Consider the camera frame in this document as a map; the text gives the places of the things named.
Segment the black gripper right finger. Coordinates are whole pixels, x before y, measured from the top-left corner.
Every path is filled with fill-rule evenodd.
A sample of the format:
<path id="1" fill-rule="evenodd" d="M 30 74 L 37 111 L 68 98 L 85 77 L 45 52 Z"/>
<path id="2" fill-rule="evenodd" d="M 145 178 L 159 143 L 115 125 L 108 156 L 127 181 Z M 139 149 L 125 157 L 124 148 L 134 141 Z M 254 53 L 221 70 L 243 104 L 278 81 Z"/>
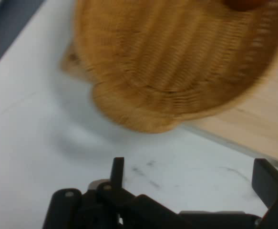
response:
<path id="1" fill-rule="evenodd" d="M 252 188 L 268 209 L 257 228 L 278 229 L 278 170 L 266 159 L 254 160 Z"/>

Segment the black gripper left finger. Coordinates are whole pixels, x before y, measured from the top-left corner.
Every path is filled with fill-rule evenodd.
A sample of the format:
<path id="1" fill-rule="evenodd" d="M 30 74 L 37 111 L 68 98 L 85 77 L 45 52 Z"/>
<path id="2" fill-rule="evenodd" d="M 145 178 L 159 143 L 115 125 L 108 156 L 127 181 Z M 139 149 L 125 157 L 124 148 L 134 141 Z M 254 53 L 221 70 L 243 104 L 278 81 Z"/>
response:
<path id="1" fill-rule="evenodd" d="M 56 191 L 44 229 L 176 229 L 180 217 L 147 196 L 123 189 L 124 158 L 113 159 L 109 180 L 82 194 L 74 188 Z"/>

